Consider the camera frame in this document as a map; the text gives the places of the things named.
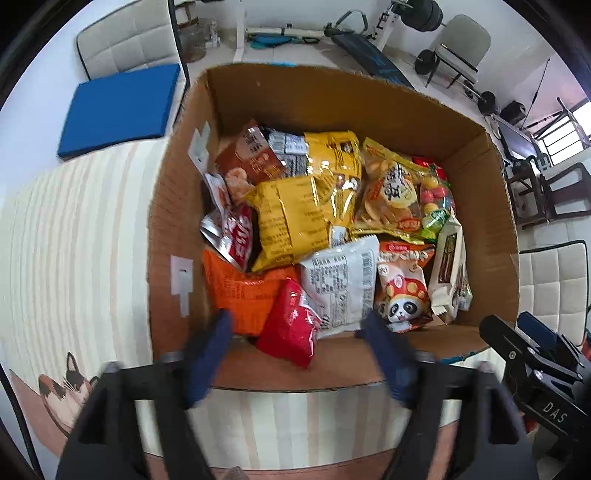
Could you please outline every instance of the red snack bag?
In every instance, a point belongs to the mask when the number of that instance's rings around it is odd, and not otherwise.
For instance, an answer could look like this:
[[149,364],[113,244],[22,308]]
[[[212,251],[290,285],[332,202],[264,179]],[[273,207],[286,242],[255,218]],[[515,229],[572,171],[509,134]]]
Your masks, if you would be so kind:
[[320,318],[312,305],[298,282],[285,279],[256,347],[267,355],[308,367],[320,328]]
[[206,173],[204,180],[216,209],[201,221],[201,232],[218,252],[240,271],[245,271],[252,251],[252,209],[232,207],[220,175]]
[[216,165],[234,203],[242,203],[255,185],[285,172],[254,120],[217,156]]

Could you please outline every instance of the wooden chair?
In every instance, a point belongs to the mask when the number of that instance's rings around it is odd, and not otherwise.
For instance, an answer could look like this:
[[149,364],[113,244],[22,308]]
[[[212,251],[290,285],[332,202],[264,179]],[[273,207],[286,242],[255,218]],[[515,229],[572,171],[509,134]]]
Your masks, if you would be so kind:
[[[552,189],[552,185],[558,180],[566,177],[569,173],[579,172],[581,179],[556,190]],[[579,218],[591,215],[591,207],[585,210],[577,210],[574,212],[557,213],[556,207],[566,203],[572,203],[580,200],[585,200],[591,204],[591,174],[582,163],[574,163],[570,167],[565,168],[552,178],[545,178],[543,175],[539,176],[541,191],[544,198],[545,217],[533,219],[524,225],[523,221],[516,223],[523,225],[523,228],[540,225],[541,223],[553,222],[555,220],[566,220],[570,218]]]
[[[523,226],[526,228],[531,225],[539,225],[542,222],[547,221],[547,212],[545,198],[542,191],[542,185],[540,183],[540,171],[535,167],[530,157],[527,160],[519,161],[519,170],[511,177],[507,179],[507,191],[509,192],[509,199],[511,201],[511,208],[513,210],[513,216],[515,218],[515,224],[517,226]],[[517,215],[517,207],[515,205],[515,193],[511,187],[513,183],[521,183],[525,190],[521,190],[518,195],[523,196],[528,193],[534,194],[535,206],[537,213],[527,217],[520,217]]]

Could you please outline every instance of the window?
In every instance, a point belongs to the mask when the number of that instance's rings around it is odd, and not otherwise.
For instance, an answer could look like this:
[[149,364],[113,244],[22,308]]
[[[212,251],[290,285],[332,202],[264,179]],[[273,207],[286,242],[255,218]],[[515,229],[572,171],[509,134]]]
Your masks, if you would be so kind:
[[[573,111],[577,122],[581,124],[586,135],[591,135],[591,103],[587,101]],[[556,165],[567,158],[583,151],[583,144],[574,131],[574,125],[568,117],[556,122],[538,138],[540,147]]]

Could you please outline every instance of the white wall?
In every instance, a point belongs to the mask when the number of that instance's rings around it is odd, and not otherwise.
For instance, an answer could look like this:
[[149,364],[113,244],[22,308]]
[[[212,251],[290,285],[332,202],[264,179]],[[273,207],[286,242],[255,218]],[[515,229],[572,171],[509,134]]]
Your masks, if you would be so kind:
[[[478,66],[479,88],[493,91],[501,107],[517,100],[529,108],[549,57],[552,60],[543,90],[530,118],[536,120],[558,110],[557,96],[561,96],[569,107],[585,98],[579,83],[548,42],[503,0],[437,2],[443,10],[444,22],[457,14],[464,14],[476,20],[491,35],[491,49]],[[394,32],[389,43],[416,55],[431,48],[438,31],[421,33],[402,27]]]
[[[544,73],[544,65],[547,59],[548,57],[544,59],[544,64],[540,65],[529,77],[515,87],[512,92],[512,98],[509,98],[508,100],[515,99],[523,103],[526,107],[531,105],[535,91],[538,88],[538,85],[540,85],[540,80]],[[553,53],[550,57],[548,70],[546,71],[546,75],[544,76],[544,80],[540,87],[540,94],[531,109],[527,124],[532,124],[537,120],[545,118],[551,113],[559,111],[560,105],[558,104],[556,97],[560,97],[568,108],[572,108],[581,100],[586,99],[587,95],[566,66],[566,63],[564,63],[557,53]],[[543,124],[536,126],[532,130],[535,131],[542,126]]]
[[[491,35],[491,49],[479,65],[479,88],[496,94],[501,107],[517,100],[529,108],[539,85],[544,65],[548,66],[543,88],[529,119],[533,122],[558,110],[556,97],[568,107],[579,103],[585,93],[568,67],[545,39],[504,0],[437,0],[443,10],[443,21],[457,14],[468,15]],[[213,16],[221,28],[234,28],[235,8],[239,0],[198,4],[202,15]],[[368,16],[373,27],[389,0],[242,0],[248,25],[283,26],[291,22],[296,27],[322,29],[334,23],[349,9],[359,9]],[[348,26],[360,29],[360,16],[355,14]],[[406,27],[400,20],[388,45],[412,55],[432,48],[443,27],[422,33]]]

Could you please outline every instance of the cat illustration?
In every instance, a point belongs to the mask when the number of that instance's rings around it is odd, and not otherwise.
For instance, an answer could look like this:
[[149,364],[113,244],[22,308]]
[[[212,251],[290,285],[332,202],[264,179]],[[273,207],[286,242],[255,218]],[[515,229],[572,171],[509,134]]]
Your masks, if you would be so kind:
[[76,359],[70,352],[66,358],[66,376],[61,384],[47,375],[39,375],[39,394],[43,404],[53,422],[66,436],[72,431],[78,413],[97,380],[98,377],[93,377],[88,381],[80,373]]

